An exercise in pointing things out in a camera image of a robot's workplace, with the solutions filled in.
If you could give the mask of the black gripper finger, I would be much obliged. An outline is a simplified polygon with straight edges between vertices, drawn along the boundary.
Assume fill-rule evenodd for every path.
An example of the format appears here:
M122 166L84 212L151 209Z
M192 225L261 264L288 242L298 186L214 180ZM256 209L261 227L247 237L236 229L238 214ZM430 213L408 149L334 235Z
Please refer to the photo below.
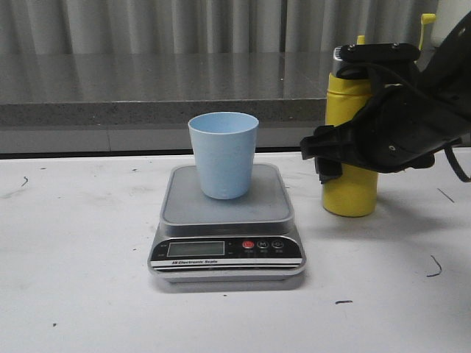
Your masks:
M355 164L353 133L349 125L324 125L300 141L302 159L314 159L319 181L325 184L343 175L342 164Z
M408 79L418 72L420 50L409 43L349 44L333 50L332 75L345 79L366 78L366 65L378 65Z

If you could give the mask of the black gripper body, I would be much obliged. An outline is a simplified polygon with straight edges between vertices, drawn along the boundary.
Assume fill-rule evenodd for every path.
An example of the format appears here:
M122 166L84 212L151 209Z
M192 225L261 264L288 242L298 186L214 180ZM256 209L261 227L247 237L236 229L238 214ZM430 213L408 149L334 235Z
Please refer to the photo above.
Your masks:
M419 163L470 131L470 16L436 50L412 88L375 97L354 118L358 164L393 172Z

